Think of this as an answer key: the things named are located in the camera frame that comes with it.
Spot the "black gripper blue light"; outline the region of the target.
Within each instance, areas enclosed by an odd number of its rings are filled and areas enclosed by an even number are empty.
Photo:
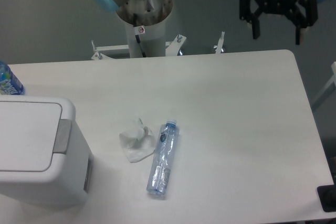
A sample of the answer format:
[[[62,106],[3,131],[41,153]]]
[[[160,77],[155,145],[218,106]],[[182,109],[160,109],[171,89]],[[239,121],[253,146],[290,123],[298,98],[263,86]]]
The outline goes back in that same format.
[[[253,39],[260,36],[259,16],[285,15],[295,26],[295,44],[301,43],[301,30],[311,27],[318,20],[317,0],[255,0],[258,8],[251,11],[252,0],[239,0],[239,18],[252,26]]]

